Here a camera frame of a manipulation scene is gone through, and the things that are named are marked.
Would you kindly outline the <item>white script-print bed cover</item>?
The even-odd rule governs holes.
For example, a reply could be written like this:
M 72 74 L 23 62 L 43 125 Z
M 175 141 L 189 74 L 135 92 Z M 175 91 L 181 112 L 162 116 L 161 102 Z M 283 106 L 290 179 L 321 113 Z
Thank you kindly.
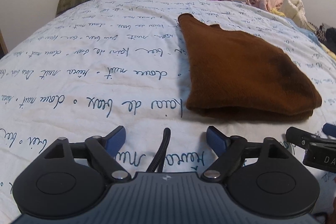
M 335 123 L 335 62 L 286 19 L 245 4 L 208 0 L 92 0 L 37 30 L 1 59 L 1 223 L 19 215 L 17 176 L 58 137 L 81 142 L 126 129 L 116 160 L 144 171 L 171 129 L 167 172 L 203 172 L 216 158 L 205 131 L 260 142 L 284 139 L 288 123 L 224 122 L 185 107 L 189 61 L 178 16 L 244 31 L 283 50 L 314 83 L 322 106 L 297 128 L 322 135 Z

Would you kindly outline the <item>dark clothes pile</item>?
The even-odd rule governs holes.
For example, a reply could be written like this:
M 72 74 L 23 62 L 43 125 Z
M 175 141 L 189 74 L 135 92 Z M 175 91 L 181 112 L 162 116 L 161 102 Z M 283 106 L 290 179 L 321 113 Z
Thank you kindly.
M 336 34 L 335 27 L 331 27 L 325 23 L 321 24 L 317 29 L 318 40 L 329 50 L 335 53 L 336 50 Z

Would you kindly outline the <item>brown knit sweater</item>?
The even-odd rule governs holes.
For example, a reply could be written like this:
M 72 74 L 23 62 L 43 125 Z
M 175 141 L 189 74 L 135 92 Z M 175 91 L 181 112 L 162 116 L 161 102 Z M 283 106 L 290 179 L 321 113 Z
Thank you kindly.
M 178 23 L 189 57 L 189 110 L 225 120 L 289 122 L 310 118 L 322 105 L 311 80 L 280 48 L 191 14 Z

